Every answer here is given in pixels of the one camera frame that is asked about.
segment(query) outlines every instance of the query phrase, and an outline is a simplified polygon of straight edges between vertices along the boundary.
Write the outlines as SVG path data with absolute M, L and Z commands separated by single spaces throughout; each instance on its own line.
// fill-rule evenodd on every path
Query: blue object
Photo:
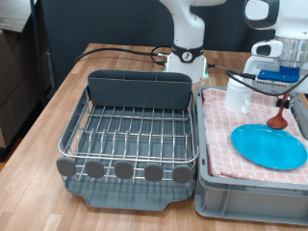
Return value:
M 258 79 L 292 84 L 296 83 L 299 80 L 300 78 L 299 72 L 300 72 L 299 67 L 286 67 L 281 65 L 279 72 L 270 70 L 261 70 L 260 74 L 258 75 Z
M 286 170 L 301 167 L 307 161 L 307 150 L 298 139 L 267 125 L 238 127 L 231 141 L 243 156 L 263 167 Z

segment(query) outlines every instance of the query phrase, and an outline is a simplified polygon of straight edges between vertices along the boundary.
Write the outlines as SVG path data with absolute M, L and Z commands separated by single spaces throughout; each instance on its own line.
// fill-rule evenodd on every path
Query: gray storage crate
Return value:
M 202 92 L 198 87 L 196 107 L 199 134 L 198 180 L 195 209 L 204 217 L 247 219 L 308 225 L 308 186 L 213 177 L 208 174 L 208 156 L 204 132 Z M 307 110 L 300 100 L 294 104 L 299 127 L 307 136 Z

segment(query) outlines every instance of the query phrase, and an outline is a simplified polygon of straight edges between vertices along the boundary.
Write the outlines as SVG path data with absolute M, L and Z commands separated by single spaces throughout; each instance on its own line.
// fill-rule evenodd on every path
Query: wooden countertop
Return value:
M 114 45 L 90 44 L 87 50 Z M 118 46 L 138 51 L 151 47 Z M 243 69 L 248 53 L 205 51 L 210 64 Z M 305 227 L 263 222 L 204 218 L 193 196 L 173 202 L 162 212 L 91 208 L 70 194 L 56 168 L 58 142 L 76 103 L 96 69 L 161 71 L 149 57 L 99 52 L 85 57 L 71 70 L 37 122 L 0 174 L 0 230 L 306 230 Z M 226 86 L 225 71 L 209 69 L 206 85 Z

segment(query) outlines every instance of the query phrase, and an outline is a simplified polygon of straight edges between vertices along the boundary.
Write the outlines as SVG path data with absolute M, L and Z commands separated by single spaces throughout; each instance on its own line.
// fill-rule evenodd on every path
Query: black cable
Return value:
M 242 70 L 233 69 L 233 68 L 228 68 L 228 67 L 225 67 L 225 66 L 222 66 L 222 65 L 216 65 L 216 64 L 207 64 L 206 67 L 208 67 L 208 68 L 217 67 L 217 68 L 226 69 L 226 70 L 234 70 L 234 71 L 243 72 Z
M 156 53 L 147 53 L 147 52 L 139 52 L 139 51 L 133 51 L 133 50 L 128 50 L 128 49 L 122 49 L 122 48 L 98 48 L 98 49 L 94 49 L 94 50 L 91 50 L 85 54 L 82 54 L 81 56 L 79 56 L 73 63 L 73 66 L 76 65 L 76 63 L 82 59 L 83 57 L 89 55 L 89 54 L 92 54 L 94 52 L 98 52 L 98 51 L 122 51 L 122 52 L 127 52 L 127 53 L 131 53 L 131 54 L 136 54 L 136 55 L 146 55 L 146 56 L 158 56 L 158 54 Z
M 45 108 L 46 106 L 45 88 L 44 88 L 44 82 L 42 78 L 42 69 L 41 69 L 40 51 L 39 51 L 39 31 L 38 31 L 37 15 L 36 15 L 36 8 L 35 8 L 34 0 L 30 0 L 30 6 L 31 6 L 33 27 L 35 31 L 35 42 L 36 42 L 36 48 L 37 48 L 38 75 L 39 75 L 39 80 L 40 80 L 41 104 L 42 104 L 42 108 Z
M 237 72 L 232 71 L 232 70 L 228 70 L 228 71 L 227 71 L 227 75 L 228 75 L 231 79 L 233 79 L 233 80 L 237 81 L 238 83 L 240 83 L 240 84 L 242 84 L 242 85 L 248 87 L 249 89 L 255 90 L 255 91 L 257 91 L 257 92 L 260 92 L 260 93 L 262 93 L 262 94 L 269 95 L 269 96 L 280 96 L 280 95 L 284 95 L 284 94 L 286 94 L 286 93 L 289 93 L 290 91 L 292 91 L 292 90 L 294 90 L 295 88 L 297 88 L 298 85 L 300 85 L 300 84 L 301 84 L 305 79 L 307 79 L 307 77 L 308 77 L 308 74 L 306 74 L 301 80 L 299 80 L 295 85 L 293 85 L 292 87 L 290 87 L 288 90 L 285 90 L 285 91 L 280 92 L 280 93 L 270 93 L 270 92 L 268 92 L 268 91 L 262 91 L 262 90 L 258 90 L 258 89 L 256 89 L 256 88 L 253 88 L 251 85 L 249 85 L 249 84 L 247 84 L 247 83 L 245 83 L 245 82 L 243 82 L 243 81 L 237 79 L 237 78 L 234 77 L 232 74 L 234 74 L 234 75 L 239 75 L 239 76 L 244 77 L 244 78 L 247 78 L 247 77 L 248 77 L 249 79 L 252 79 L 251 77 L 252 77 L 253 75 L 250 75 L 250 74 L 241 74 L 241 73 L 237 73 Z
M 165 65 L 165 62 L 158 62 L 156 60 L 154 60 L 154 51 L 156 51 L 159 48 L 171 48 L 171 45 L 161 45 L 161 46 L 156 46 L 152 51 L 151 51 L 151 59 L 155 64 L 159 64 L 159 65 Z

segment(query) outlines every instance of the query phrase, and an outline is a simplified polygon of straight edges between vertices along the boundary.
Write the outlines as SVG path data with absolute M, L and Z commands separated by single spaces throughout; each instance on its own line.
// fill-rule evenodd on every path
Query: wire rack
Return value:
M 63 156 L 75 163 L 77 182 L 116 180 L 120 183 L 122 179 L 116 176 L 115 163 L 127 161 L 133 165 L 132 184 L 146 181 L 144 169 L 155 163 L 164 170 L 160 185 L 163 181 L 174 187 L 172 176 L 176 167 L 194 168 L 197 147 L 192 129 L 193 98 L 186 111 L 97 107 L 91 105 L 88 93 L 83 101 L 84 107 L 75 112 L 78 120 L 71 119 L 75 125 L 71 126 L 70 122 L 59 143 Z M 102 163 L 102 179 L 88 177 L 85 165 L 88 160 Z

